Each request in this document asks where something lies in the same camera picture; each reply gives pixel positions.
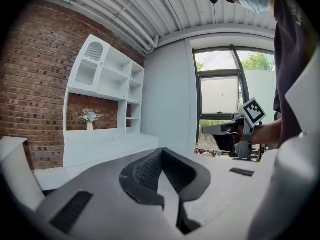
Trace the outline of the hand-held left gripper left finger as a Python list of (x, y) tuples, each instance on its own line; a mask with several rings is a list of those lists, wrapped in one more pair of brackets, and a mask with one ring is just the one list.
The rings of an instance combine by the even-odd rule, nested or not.
[(129, 197), (120, 184), (128, 164), (146, 157), (146, 150), (95, 165), (50, 194), (36, 214), (46, 222), (79, 191), (92, 194), (67, 237), (73, 240), (177, 240), (181, 231), (166, 218), (161, 206), (142, 205)]

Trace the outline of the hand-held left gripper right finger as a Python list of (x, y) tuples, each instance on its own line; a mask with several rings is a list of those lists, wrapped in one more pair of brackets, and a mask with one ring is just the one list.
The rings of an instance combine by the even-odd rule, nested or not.
[(169, 227), (162, 229), (162, 240), (249, 240), (250, 226), (273, 174), (274, 151), (267, 151), (260, 162), (195, 154), (187, 157), (211, 175), (203, 195), (184, 204), (188, 218), (200, 228), (183, 234), (176, 227), (179, 196), (163, 174), (164, 217)]

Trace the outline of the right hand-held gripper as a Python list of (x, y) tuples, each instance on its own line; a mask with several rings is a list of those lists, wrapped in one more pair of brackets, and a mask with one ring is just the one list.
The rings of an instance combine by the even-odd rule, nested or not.
[(241, 139), (235, 143), (233, 138), (235, 153), (239, 159), (257, 159), (257, 155), (252, 155), (252, 137), (257, 124), (262, 124), (266, 113), (252, 98), (239, 108), (239, 111), (232, 115), (232, 123), (216, 124), (205, 126), (202, 133), (205, 135), (239, 135), (239, 126), (243, 126)]

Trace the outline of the person's right forearm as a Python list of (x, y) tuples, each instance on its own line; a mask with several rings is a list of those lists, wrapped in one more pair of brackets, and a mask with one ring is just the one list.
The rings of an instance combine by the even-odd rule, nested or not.
[(253, 145), (275, 145), (280, 141), (282, 119), (265, 125), (256, 125), (251, 135)]

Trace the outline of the white roller blind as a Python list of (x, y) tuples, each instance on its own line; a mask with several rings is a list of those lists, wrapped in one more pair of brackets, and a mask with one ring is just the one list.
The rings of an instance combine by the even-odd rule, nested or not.
[(237, 76), (202, 78), (200, 85), (202, 114), (233, 114), (238, 111)]

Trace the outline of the black framed window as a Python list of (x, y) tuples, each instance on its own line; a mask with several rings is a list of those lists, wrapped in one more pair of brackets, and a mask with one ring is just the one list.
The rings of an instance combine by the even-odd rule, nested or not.
[(272, 123), (278, 115), (273, 110), (276, 89), (275, 56), (266, 50), (225, 46), (193, 51), (197, 90), (196, 152), (204, 156), (223, 155), (213, 136), (202, 133), (206, 126), (228, 123), (232, 114), (202, 114), (201, 79), (238, 77), (238, 109), (255, 98), (266, 113), (262, 124)]

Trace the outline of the blue white flower bouquet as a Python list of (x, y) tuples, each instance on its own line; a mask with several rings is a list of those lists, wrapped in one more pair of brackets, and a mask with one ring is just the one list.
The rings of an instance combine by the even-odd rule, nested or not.
[(86, 124), (92, 124), (93, 122), (97, 121), (99, 118), (101, 118), (101, 115), (97, 115), (93, 111), (89, 111), (88, 109), (83, 109), (82, 110), (82, 115), (79, 116), (77, 119), (82, 120)]

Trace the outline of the person in dark shirt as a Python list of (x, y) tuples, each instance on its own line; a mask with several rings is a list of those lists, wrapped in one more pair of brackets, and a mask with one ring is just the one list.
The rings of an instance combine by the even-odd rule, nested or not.
[(273, 109), (282, 118), (278, 141), (281, 146), (302, 131), (286, 94), (310, 62), (319, 36), (296, 0), (275, 0), (274, 18), (277, 24), (274, 37), (276, 89)]

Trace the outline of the white shelf unit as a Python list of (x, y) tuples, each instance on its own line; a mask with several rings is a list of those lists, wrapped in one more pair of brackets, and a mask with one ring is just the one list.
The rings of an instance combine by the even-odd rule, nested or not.
[[(103, 46), (92, 85), (75, 82), (81, 50), (87, 42), (99, 42)], [(65, 91), (63, 167), (84, 167), (156, 149), (159, 144), (158, 137), (141, 133), (144, 68), (92, 34), (83, 46), (74, 62)], [(116, 102), (116, 128), (68, 130), (67, 112), (71, 94)]]

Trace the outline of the fluted glass cabinet door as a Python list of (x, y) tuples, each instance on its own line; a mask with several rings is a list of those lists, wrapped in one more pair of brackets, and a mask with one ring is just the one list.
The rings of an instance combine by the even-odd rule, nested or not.
[(87, 42), (81, 49), (75, 82), (92, 86), (104, 47), (100, 42)]

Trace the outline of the white ceiling pipe bundle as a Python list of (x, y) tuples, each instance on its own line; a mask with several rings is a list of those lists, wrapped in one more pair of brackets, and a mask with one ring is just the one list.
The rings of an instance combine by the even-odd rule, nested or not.
[(109, 10), (96, 3), (93, 0), (45, 0), (55, 4), (59, 4), (63, 7), (68, 7), (92, 20), (97, 21), (99, 24), (104, 25), (105, 28), (114, 31), (119, 36), (125, 36), (126, 40), (131, 44), (138, 47), (146, 55), (154, 51), (158, 45), (159, 37), (155, 39), (147, 38), (144, 40), (140, 36), (139, 27), (138, 30), (134, 30), (118, 15), (111, 13)]

